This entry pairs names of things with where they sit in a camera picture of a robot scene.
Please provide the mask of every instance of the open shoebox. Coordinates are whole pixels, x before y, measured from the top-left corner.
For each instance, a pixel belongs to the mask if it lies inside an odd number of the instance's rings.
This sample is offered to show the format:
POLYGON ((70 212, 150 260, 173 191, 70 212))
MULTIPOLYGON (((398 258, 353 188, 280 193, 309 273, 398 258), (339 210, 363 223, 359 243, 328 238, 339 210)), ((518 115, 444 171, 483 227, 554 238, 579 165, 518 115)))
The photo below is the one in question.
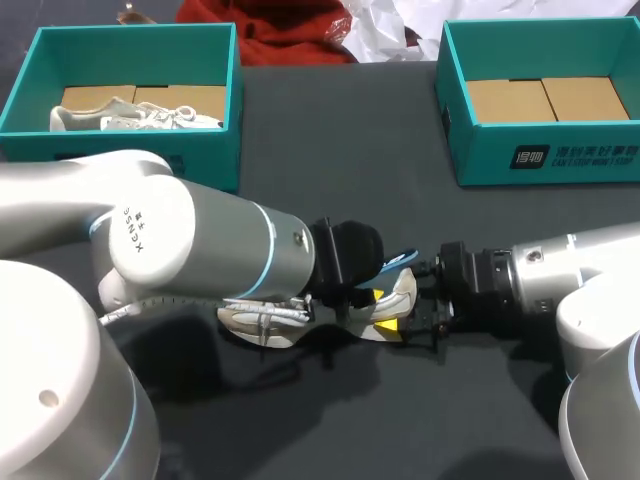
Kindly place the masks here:
POLYGON ((242 91, 233 24, 41 28, 0 116, 0 148, 12 162, 148 150, 178 177, 235 192, 242 91), (94 110, 114 96, 171 110, 186 105, 222 128, 49 131, 53 107, 94 110))
POLYGON ((635 17, 446 22, 436 93, 460 185, 640 181, 635 17))

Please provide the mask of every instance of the white cable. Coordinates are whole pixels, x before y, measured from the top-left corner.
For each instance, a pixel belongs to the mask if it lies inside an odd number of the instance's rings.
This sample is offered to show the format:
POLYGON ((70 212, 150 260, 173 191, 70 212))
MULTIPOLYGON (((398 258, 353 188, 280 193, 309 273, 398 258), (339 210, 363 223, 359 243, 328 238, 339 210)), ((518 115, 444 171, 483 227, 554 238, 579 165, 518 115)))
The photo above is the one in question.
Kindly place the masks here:
POLYGON ((272 321, 292 327, 302 327, 309 321, 309 314, 304 310, 282 308, 268 305, 256 305, 251 303, 238 303, 234 299, 224 299, 222 301, 197 299, 189 297, 167 297, 158 296, 133 302, 121 307, 113 312, 100 317, 102 325, 108 325, 125 317, 134 317, 141 313, 156 308, 175 308, 186 305, 197 305, 211 309, 225 308, 238 312, 257 313, 274 316, 272 321))

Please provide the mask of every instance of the black table surface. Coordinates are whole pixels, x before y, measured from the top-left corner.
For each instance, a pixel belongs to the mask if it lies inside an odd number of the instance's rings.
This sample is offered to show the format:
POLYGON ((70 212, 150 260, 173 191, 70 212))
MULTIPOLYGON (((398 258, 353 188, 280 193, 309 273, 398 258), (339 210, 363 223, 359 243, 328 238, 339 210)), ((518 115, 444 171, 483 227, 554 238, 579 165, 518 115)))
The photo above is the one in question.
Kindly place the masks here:
MULTIPOLYGON (((245 72, 240 194, 305 221, 357 219, 426 258, 638 219, 632 185, 461 189, 434 64, 245 72)), ((100 310, 87 245, 25 260, 100 310)), ((160 480, 571 478, 553 325, 456 335, 444 362, 334 331, 261 352, 189 312, 116 326, 156 407, 160 480)))

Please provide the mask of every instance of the white plastic bag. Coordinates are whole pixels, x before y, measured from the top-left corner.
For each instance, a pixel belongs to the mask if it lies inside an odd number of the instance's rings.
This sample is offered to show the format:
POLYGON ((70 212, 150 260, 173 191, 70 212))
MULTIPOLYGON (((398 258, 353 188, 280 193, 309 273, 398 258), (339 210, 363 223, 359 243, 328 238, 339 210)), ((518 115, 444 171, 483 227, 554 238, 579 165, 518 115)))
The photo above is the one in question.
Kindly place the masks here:
POLYGON ((436 60, 445 20, 614 17, 636 0, 342 0, 351 30, 342 46, 358 62, 436 60), (421 39, 408 47, 405 27, 421 39))

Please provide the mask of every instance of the white sneaker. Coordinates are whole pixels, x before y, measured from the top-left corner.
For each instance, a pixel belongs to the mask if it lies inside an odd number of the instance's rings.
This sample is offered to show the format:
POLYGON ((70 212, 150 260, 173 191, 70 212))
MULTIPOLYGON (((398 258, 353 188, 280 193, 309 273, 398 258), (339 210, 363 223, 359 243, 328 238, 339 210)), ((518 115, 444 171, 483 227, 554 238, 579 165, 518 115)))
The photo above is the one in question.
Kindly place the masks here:
POLYGON ((71 111, 54 107, 49 117, 49 130, 132 130, 177 128, 222 128, 219 120, 197 115, 191 107, 169 110, 151 103, 134 105, 113 97, 106 105, 95 110, 71 111))
MULTIPOLYGON (((382 295, 377 303, 367 308, 349 310, 349 320, 344 328, 352 335, 365 340, 379 342, 400 342, 397 332, 397 319, 404 318, 413 309, 417 297, 416 280, 410 268, 400 272, 393 291, 382 295)), ((247 300, 238 300, 256 306, 279 306, 292 308, 293 305, 269 304, 247 300)), ((315 318, 308 323, 293 326, 291 322, 277 315, 243 312, 229 308, 219 308, 217 315, 227 330, 247 342, 271 348, 288 348, 296 344, 303 336, 321 325, 339 325, 335 311, 321 304, 314 306, 315 318)))
POLYGON ((100 120, 100 130, 177 130, 184 128, 222 128, 223 123, 213 117, 198 115, 189 106, 175 110, 152 103, 140 103, 141 118, 107 116, 100 120))

